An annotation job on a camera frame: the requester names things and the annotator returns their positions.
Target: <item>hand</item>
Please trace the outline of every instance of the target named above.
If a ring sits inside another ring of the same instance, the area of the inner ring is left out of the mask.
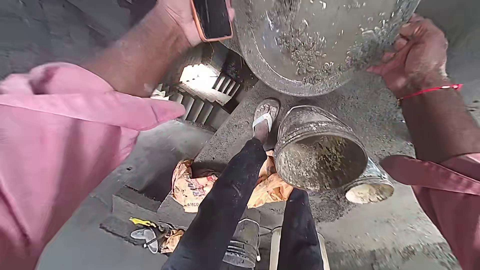
[[[367,69],[381,75],[397,98],[422,89],[451,84],[445,64],[448,42],[431,20],[414,14],[400,28],[394,48],[386,52],[379,66]]]
[[[231,7],[230,0],[226,0],[226,4],[228,17],[230,22],[232,22],[235,10]],[[166,12],[180,26],[192,47],[202,42],[193,20],[190,0],[158,0],[155,9],[159,12],[159,16],[164,15]]]

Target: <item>phone case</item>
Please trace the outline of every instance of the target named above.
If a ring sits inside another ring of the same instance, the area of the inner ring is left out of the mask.
[[[195,25],[197,26],[197,31],[198,31],[198,34],[200,35],[200,39],[203,42],[214,42],[214,41],[220,41],[220,40],[232,38],[233,29],[232,29],[232,22],[230,20],[228,21],[229,24],[230,24],[230,31],[232,33],[230,36],[210,38],[210,39],[206,38],[205,34],[204,34],[204,30],[202,29],[202,25],[200,24],[200,19],[198,18],[197,11],[195,9],[195,4],[193,3],[193,0],[190,0],[190,5],[192,6],[193,20],[195,21]]]

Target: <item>smartphone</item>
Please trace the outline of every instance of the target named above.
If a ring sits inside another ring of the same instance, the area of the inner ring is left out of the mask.
[[[191,0],[193,19],[203,41],[219,41],[232,37],[225,0]]]

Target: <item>red thread bracelet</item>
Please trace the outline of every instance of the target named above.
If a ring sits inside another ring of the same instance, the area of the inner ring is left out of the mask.
[[[406,95],[403,98],[399,98],[399,99],[396,100],[396,102],[397,102],[397,105],[400,106],[402,101],[406,98],[411,98],[411,97],[414,97],[414,96],[421,95],[423,93],[432,92],[432,91],[436,91],[436,90],[440,90],[440,89],[453,89],[453,90],[459,91],[460,88],[462,88],[462,86],[463,85],[449,85],[449,86],[442,86],[442,87],[425,89],[425,90],[421,90],[421,91],[418,91],[418,92],[410,94],[410,95]]]

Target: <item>pink cloth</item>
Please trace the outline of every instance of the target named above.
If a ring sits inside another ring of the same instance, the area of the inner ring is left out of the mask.
[[[480,269],[480,154],[452,158],[441,165],[391,156],[382,166],[395,180],[412,186],[462,269]]]
[[[0,265],[34,269],[81,201],[131,152],[137,135],[182,105],[114,91],[73,64],[0,83]]]

